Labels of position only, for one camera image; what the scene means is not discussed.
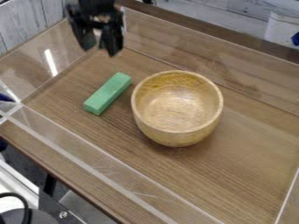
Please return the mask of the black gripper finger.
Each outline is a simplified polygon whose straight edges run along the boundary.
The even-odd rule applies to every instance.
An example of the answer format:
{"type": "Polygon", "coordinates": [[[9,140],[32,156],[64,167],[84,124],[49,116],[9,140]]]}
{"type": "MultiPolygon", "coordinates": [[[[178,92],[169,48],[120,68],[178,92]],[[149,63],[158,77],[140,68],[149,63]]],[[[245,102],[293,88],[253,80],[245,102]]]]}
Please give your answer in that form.
{"type": "Polygon", "coordinates": [[[93,28],[78,16],[70,16],[68,21],[78,46],[84,51],[88,51],[96,44],[93,28]]]}
{"type": "Polygon", "coordinates": [[[113,57],[122,50],[122,47],[122,26],[118,24],[102,24],[97,48],[106,50],[108,56],[113,57]]]}

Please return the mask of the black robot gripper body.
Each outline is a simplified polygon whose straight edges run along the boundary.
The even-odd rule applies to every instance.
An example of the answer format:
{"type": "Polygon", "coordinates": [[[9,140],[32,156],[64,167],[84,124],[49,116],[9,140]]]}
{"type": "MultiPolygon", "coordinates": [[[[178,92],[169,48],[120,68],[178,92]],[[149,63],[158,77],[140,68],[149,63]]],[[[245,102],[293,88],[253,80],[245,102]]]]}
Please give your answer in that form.
{"type": "Polygon", "coordinates": [[[65,0],[65,16],[81,17],[93,29],[101,29],[102,24],[121,25],[121,14],[114,3],[116,0],[65,0]]]}

